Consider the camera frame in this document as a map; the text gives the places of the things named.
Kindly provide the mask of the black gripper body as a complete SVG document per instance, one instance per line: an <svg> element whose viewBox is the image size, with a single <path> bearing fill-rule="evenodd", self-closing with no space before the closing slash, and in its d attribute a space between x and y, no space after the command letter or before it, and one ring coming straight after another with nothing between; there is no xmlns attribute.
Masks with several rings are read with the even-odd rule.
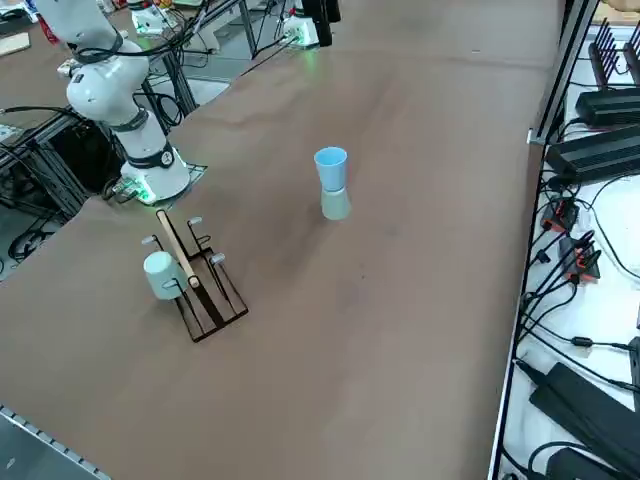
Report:
<svg viewBox="0 0 640 480"><path fill-rule="evenodd" d="M341 11L338 0L302 0L304 14L314 20L328 23L341 21Z"/></svg>

